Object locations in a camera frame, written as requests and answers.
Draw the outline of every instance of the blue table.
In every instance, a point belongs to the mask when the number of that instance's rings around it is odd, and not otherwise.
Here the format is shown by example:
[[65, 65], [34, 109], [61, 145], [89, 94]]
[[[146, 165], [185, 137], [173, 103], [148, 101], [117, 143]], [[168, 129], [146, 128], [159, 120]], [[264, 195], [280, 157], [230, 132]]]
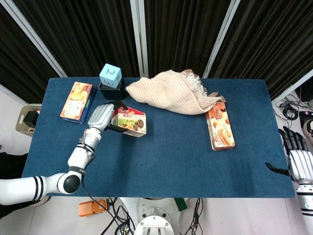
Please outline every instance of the blue table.
[[[125, 78], [126, 84], [138, 78]], [[67, 160], [93, 110], [107, 101], [97, 91], [84, 124], [60, 113], [74, 81], [49, 81], [23, 177], [67, 172]], [[135, 138], [114, 131], [102, 134], [88, 166], [86, 187], [107, 197], [294, 197], [290, 177], [275, 174], [265, 162], [287, 168], [265, 81], [205, 79], [209, 92], [224, 95], [236, 147], [214, 152], [205, 115], [186, 116], [135, 102], [124, 102], [147, 115], [147, 135]], [[85, 196], [80, 189], [74, 196]]]

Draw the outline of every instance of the floor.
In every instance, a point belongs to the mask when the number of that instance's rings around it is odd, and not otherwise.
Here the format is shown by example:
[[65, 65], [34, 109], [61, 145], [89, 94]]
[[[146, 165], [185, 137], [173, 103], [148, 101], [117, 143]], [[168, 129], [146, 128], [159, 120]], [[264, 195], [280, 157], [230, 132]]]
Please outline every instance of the floor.
[[[15, 131], [16, 118], [21, 104], [0, 92], [0, 144], [2, 151], [10, 154], [28, 152], [31, 138]], [[300, 131], [300, 126], [292, 129]], [[15, 211], [0, 220], [1, 235], [80, 235], [100, 234], [110, 222], [107, 213], [89, 217], [78, 216], [78, 204], [89, 201], [87, 197], [53, 197], [39, 207]], [[187, 201], [188, 209], [181, 214], [180, 230], [189, 227], [195, 199]], [[204, 199], [204, 212], [200, 219], [205, 235], [308, 235], [297, 198]], [[106, 233], [114, 234], [115, 226]]]

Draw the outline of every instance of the knitted cloth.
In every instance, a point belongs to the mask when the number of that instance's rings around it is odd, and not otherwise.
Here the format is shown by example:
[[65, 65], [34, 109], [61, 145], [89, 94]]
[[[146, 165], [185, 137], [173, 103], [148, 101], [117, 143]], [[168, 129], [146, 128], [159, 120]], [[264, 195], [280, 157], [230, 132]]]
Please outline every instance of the knitted cloth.
[[169, 70], [151, 79], [142, 77], [126, 90], [137, 102], [187, 115], [203, 114], [217, 101], [225, 102], [222, 96], [216, 96], [217, 92], [207, 95], [201, 79], [192, 70]]

